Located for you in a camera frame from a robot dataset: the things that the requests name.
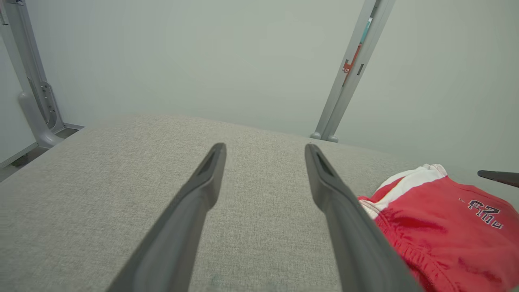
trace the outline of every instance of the metal bracket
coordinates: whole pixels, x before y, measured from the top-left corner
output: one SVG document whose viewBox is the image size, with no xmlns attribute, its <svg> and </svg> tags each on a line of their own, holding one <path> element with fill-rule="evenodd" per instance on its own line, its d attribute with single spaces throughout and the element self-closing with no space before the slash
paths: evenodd
<svg viewBox="0 0 519 292">
<path fill-rule="evenodd" d="M 54 103 L 54 92 L 52 91 L 52 87 L 47 81 L 42 81 L 40 83 L 40 88 L 45 97 L 45 101 L 47 102 L 46 110 L 49 112 L 49 121 L 47 122 L 47 126 L 49 127 L 49 129 L 53 129 L 56 125 L 57 120 L 56 104 Z"/>
</svg>

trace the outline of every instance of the metal leg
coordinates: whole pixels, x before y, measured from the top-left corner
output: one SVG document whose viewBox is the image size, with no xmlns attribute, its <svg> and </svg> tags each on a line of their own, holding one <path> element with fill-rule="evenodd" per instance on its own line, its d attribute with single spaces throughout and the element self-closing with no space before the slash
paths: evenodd
<svg viewBox="0 0 519 292">
<path fill-rule="evenodd" d="M 387 19 L 391 10 L 393 8 L 395 0 L 381 0 L 380 4 L 373 15 L 373 20 L 370 25 L 370 29 L 368 30 L 366 39 L 362 44 L 362 48 L 359 52 L 359 55 L 351 68 L 350 75 L 348 79 L 346 79 L 346 83 L 338 97 L 337 103 L 330 115 L 330 119 L 328 120 L 324 130 L 320 132 L 322 136 L 322 140 L 327 140 L 331 142 L 338 142 L 339 138 L 335 136 L 335 131 L 339 127 L 340 120 L 343 118 L 344 112 L 350 103 L 351 98 L 353 97 L 353 93 L 357 88 L 357 85 L 364 73 L 367 63 L 371 58 L 371 54 L 375 49 L 375 45 L 380 38 L 382 30 L 386 25 Z M 363 23 L 363 29 L 365 28 L 367 23 L 367 18 Z"/>
<path fill-rule="evenodd" d="M 63 139 L 54 135 L 47 127 L 33 96 L 22 92 L 18 96 L 18 102 L 22 107 L 23 114 L 29 123 L 34 138 L 40 147 L 52 148 L 63 141 Z"/>
<path fill-rule="evenodd" d="M 359 47 L 360 40 L 366 28 L 366 23 L 370 18 L 371 11 L 375 6 L 376 0 L 366 0 L 364 5 L 362 6 L 362 10 L 360 11 L 359 18 L 357 19 L 357 23 L 355 24 L 355 28 L 353 29 L 353 33 L 348 44 L 348 48 L 346 49 L 346 53 L 344 54 L 343 60 L 340 63 L 339 70 L 337 76 L 335 77 L 335 81 L 333 82 L 332 89 L 330 90 L 330 94 L 328 95 L 328 100 L 324 105 L 323 112 L 321 114 L 321 118 L 319 119 L 319 123 L 317 124 L 316 131 L 310 135 L 310 138 L 314 139 L 323 139 L 322 133 L 324 132 L 324 128 L 328 124 L 328 120 L 332 116 L 333 109 L 339 100 L 340 93 L 343 89 L 344 79 L 346 78 L 347 72 L 344 72 L 344 64 L 350 63 L 353 61 L 353 57 L 357 52 L 357 48 Z"/>
<path fill-rule="evenodd" d="M 26 3 L 24 0 L 7 0 L 2 8 L 3 25 L 11 30 L 16 44 L 14 47 L 23 65 L 24 74 L 19 75 L 18 79 L 20 83 L 29 81 L 38 110 L 47 127 L 53 132 L 60 131 L 63 129 L 63 122 L 43 70 Z"/>
</svg>

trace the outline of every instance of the red shorts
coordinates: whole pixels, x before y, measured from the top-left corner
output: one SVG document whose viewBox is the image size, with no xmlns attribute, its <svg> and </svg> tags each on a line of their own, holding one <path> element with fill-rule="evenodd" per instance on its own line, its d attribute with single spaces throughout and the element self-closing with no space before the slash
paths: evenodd
<svg viewBox="0 0 519 292">
<path fill-rule="evenodd" d="M 438 164 L 390 177 L 359 202 L 427 291 L 519 285 L 519 215 Z"/>
</svg>

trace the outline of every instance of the fabric texture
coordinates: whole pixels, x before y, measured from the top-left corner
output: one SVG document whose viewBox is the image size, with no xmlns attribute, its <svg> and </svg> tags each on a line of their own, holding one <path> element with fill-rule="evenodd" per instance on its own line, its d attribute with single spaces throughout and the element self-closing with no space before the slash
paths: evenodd
<svg viewBox="0 0 519 292">
<path fill-rule="evenodd" d="M 519 285 L 519 214 L 441 165 L 391 176 L 359 202 L 427 291 Z"/>
<path fill-rule="evenodd" d="M 87 127 L 0 183 L 0 290 L 103 291 L 211 146 L 227 144 L 190 290 L 339 290 L 304 146 L 356 195 L 416 167 L 326 141 L 181 116 Z"/>
</svg>

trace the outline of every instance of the metal frame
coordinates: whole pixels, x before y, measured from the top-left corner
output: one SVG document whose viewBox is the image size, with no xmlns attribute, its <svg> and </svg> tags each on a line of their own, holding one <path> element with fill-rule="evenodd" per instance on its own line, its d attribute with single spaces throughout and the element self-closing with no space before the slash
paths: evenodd
<svg viewBox="0 0 519 292">
<path fill-rule="evenodd" d="M 84 126 L 69 124 L 69 123 L 63 123 L 63 126 L 65 126 L 66 129 L 73 129 L 73 130 L 81 130 L 84 128 Z"/>
<path fill-rule="evenodd" d="M 335 77 L 335 81 L 333 82 L 332 89 L 330 90 L 330 94 L 328 95 L 328 100 L 324 105 L 323 112 L 321 113 L 321 118 L 317 124 L 316 131 L 310 135 L 310 138 L 314 139 L 322 139 L 324 137 L 322 133 L 328 121 L 332 117 L 333 109 L 337 104 L 340 93 L 343 89 L 344 79 L 346 78 L 347 73 L 343 71 L 344 64 L 351 64 L 353 61 L 353 57 L 357 52 L 357 48 L 359 46 L 362 35 L 364 34 L 364 30 L 366 29 L 367 19 L 370 18 L 371 11 L 375 6 L 376 0 L 365 0 L 362 9 L 360 10 L 359 18 L 357 19 L 357 23 L 355 24 L 355 28 L 351 34 L 351 39 L 346 48 L 346 53 L 344 54 L 343 60 L 340 63 L 339 70 L 337 76 Z"/>
<path fill-rule="evenodd" d="M 369 2 L 371 7 L 369 9 L 369 13 L 366 16 L 365 9 L 367 9 L 366 6 L 368 4 L 368 0 L 366 0 L 366 2 L 364 3 L 364 7 L 362 7 L 362 11 L 357 21 L 357 25 L 355 26 L 355 33 L 361 31 L 361 36 L 366 27 L 367 20 L 371 15 L 371 11 L 375 6 L 375 1 L 372 2 L 372 5 L 371 2 Z M 371 58 L 373 50 L 375 49 L 378 39 L 380 38 L 384 26 L 386 25 L 386 22 L 389 18 L 389 14 L 391 13 L 394 3 L 395 0 L 380 1 L 378 8 L 375 11 L 375 14 L 373 15 L 373 20 L 371 22 L 370 29 L 367 32 L 366 39 L 362 44 L 362 48 L 360 49 L 355 64 L 350 70 L 350 76 L 348 76 L 348 78 L 346 79 L 346 83 L 344 83 L 344 86 L 342 86 L 344 78 L 346 77 L 346 73 L 342 72 L 341 70 L 341 72 L 337 75 L 334 85 L 332 87 L 332 91 L 330 92 L 330 96 L 328 97 L 328 101 L 326 102 L 325 108 L 321 115 L 321 119 L 319 120 L 319 124 L 317 125 L 316 132 L 310 136 L 311 138 L 327 140 L 335 143 L 339 141 L 339 138 L 335 136 L 335 131 L 337 131 L 339 123 L 344 116 L 344 112 L 346 111 L 346 108 L 348 107 L 348 104 L 350 103 L 350 100 L 353 97 L 353 93 L 355 92 L 355 89 L 359 84 L 359 80 L 362 77 L 362 74 L 364 74 L 369 59 Z M 360 38 L 359 40 L 357 40 L 356 38 L 352 37 L 348 45 L 348 49 L 350 49 L 351 47 L 356 48 L 359 45 L 359 42 Z M 332 93 L 335 94 L 335 92 L 339 92 L 338 97 L 332 95 Z"/>
<path fill-rule="evenodd" d="M 47 82 L 45 71 L 43 69 L 42 60 L 36 46 L 36 39 L 29 19 L 29 12 L 24 0 L 0 0 L 2 10 L 2 24 L 4 30 L 9 30 L 12 35 L 7 38 L 6 42 L 13 42 L 8 48 L 9 55 L 13 59 L 13 55 L 17 61 L 13 61 L 18 79 L 21 84 L 29 84 L 29 88 L 22 85 L 23 91 L 28 94 L 31 92 L 35 97 L 40 115 L 46 126 L 52 132 L 61 131 L 64 126 L 54 99 L 51 85 Z"/>
</svg>

